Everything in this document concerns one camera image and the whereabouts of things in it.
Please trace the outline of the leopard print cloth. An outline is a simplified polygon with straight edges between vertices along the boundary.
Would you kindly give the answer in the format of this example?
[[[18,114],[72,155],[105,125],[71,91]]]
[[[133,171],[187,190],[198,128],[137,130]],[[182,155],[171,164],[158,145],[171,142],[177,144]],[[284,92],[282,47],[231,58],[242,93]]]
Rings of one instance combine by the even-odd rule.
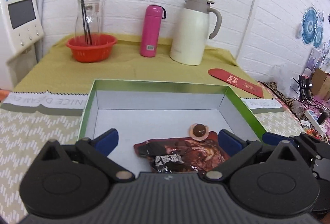
[[[305,107],[295,98],[285,96],[281,91],[277,89],[277,84],[273,81],[262,82],[258,81],[260,85],[264,87],[269,93],[284,106],[286,110],[289,110],[298,120],[307,120],[305,116]]]

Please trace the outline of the beige chevron mat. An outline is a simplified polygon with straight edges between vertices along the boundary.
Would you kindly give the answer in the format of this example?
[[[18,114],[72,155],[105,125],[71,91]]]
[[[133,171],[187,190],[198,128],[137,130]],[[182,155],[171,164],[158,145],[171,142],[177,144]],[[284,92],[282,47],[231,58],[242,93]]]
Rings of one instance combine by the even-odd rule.
[[[1,217],[18,223],[26,215],[18,193],[28,167],[49,139],[79,137],[86,94],[11,93],[1,105]]]

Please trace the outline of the pink thermos bottle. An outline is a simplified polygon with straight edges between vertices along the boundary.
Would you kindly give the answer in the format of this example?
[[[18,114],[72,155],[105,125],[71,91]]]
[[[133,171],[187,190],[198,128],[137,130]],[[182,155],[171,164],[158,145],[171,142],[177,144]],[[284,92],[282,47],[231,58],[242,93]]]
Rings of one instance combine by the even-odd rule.
[[[149,5],[145,11],[140,55],[152,58],[156,55],[160,25],[167,17],[166,10],[159,5]]]

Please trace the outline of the cream thermal jug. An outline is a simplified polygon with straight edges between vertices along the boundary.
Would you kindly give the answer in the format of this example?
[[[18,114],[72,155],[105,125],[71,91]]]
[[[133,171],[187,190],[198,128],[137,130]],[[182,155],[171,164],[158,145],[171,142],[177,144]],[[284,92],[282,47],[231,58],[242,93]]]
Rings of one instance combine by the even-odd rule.
[[[201,64],[206,42],[218,34],[222,25],[222,15],[213,4],[209,0],[185,0],[174,30],[172,60],[191,66]]]

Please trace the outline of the white touchscreen appliance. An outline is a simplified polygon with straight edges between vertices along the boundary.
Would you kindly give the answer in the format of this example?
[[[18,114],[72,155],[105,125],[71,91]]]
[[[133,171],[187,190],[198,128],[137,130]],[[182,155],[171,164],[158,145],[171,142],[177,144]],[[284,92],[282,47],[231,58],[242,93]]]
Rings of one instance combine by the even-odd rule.
[[[1,0],[1,56],[22,54],[44,36],[36,0]]]

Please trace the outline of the brown cardboard box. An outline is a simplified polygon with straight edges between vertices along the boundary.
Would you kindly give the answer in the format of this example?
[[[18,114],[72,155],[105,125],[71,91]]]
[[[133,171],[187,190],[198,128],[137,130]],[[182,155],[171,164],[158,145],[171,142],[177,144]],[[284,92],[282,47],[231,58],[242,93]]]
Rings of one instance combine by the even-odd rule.
[[[325,97],[329,94],[330,87],[329,73],[324,72],[320,68],[316,68],[312,75],[312,93],[319,99],[325,100]]]

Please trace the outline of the chocolate jelly cup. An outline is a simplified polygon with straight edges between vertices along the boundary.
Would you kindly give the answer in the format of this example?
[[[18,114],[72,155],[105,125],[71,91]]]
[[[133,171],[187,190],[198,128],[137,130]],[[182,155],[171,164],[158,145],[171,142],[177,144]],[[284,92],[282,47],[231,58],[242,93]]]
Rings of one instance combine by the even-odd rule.
[[[202,123],[195,123],[189,129],[189,135],[196,141],[203,141],[209,136],[209,128]]]

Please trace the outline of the clear glass carafe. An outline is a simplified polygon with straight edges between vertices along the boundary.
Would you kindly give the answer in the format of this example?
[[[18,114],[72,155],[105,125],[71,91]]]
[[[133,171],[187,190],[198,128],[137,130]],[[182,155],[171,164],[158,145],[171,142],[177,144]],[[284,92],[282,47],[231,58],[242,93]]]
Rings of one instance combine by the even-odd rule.
[[[74,37],[84,35],[81,0],[78,0],[77,3],[78,3],[78,12],[75,21]],[[86,7],[87,20],[90,26],[91,34],[101,34],[101,23],[100,23],[101,1],[84,0],[84,3]]]

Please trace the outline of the red envelope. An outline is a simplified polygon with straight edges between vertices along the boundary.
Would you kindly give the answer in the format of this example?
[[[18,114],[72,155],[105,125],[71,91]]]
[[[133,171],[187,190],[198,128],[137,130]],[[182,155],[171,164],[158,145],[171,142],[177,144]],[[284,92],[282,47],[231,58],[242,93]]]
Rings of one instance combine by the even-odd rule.
[[[258,98],[263,98],[263,90],[260,86],[252,84],[230,72],[227,72],[226,70],[214,68],[208,70],[208,74],[218,80],[224,81],[247,93],[257,96]]]

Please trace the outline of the olive yellow cloth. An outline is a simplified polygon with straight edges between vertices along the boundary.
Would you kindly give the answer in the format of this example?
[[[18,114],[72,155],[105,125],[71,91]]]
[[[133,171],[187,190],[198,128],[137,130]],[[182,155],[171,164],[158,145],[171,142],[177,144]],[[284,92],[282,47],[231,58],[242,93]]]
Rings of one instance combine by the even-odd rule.
[[[90,92],[95,79],[174,81],[223,85],[209,75],[210,69],[226,70],[252,84],[257,81],[245,73],[226,49],[207,47],[198,66],[180,64],[170,58],[169,38],[162,38],[154,58],[139,54],[139,36],[118,34],[108,59],[81,63],[74,60],[63,37],[50,47],[40,62],[15,87],[15,92],[79,93]]]

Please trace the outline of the dark red snack packet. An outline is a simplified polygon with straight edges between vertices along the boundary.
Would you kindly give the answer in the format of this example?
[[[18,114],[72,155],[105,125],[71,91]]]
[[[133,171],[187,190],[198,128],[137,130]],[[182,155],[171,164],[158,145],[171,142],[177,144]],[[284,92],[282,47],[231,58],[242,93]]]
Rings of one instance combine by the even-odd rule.
[[[191,137],[152,139],[135,144],[137,156],[148,159],[157,173],[197,172],[201,175],[226,162],[230,156],[219,146],[218,134],[203,141]]]

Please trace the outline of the black straw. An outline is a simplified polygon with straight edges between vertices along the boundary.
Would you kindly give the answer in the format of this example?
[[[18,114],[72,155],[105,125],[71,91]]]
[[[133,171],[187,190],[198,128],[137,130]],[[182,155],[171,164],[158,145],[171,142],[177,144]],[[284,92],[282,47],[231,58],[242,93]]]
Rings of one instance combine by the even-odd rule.
[[[82,17],[83,17],[83,30],[84,30],[84,38],[85,43],[87,45],[92,45],[92,36],[90,32],[90,26],[87,20],[87,13],[84,0],[81,0],[81,10],[82,10]]]

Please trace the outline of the green cardboard box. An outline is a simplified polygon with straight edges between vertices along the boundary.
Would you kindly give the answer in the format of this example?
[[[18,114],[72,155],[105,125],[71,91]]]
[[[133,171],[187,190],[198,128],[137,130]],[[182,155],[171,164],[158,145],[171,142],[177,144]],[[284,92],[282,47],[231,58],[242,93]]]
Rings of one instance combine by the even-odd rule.
[[[135,175],[151,171],[134,144],[189,136],[202,123],[243,140],[260,140],[265,128],[230,88],[221,85],[137,80],[95,80],[82,114],[80,139],[117,129],[118,146],[109,159]]]

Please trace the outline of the red plastic basket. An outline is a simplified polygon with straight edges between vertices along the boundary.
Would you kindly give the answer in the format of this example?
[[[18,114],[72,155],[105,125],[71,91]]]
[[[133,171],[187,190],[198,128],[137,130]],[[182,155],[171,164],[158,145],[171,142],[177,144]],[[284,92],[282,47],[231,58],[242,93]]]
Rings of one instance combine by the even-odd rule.
[[[108,59],[117,38],[108,34],[92,34],[92,45],[85,43],[85,37],[77,36],[69,39],[66,46],[71,50],[73,58],[82,63],[100,62]]]

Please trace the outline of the blue paper fan decoration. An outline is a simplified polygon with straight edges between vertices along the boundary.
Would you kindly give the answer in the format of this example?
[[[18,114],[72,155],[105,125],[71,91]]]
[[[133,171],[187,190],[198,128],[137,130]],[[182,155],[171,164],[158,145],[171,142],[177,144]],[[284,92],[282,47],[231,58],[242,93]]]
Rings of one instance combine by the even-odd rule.
[[[305,45],[312,45],[319,49],[323,43],[324,16],[314,7],[309,7],[303,14],[302,20],[296,30],[296,39],[301,39]]]

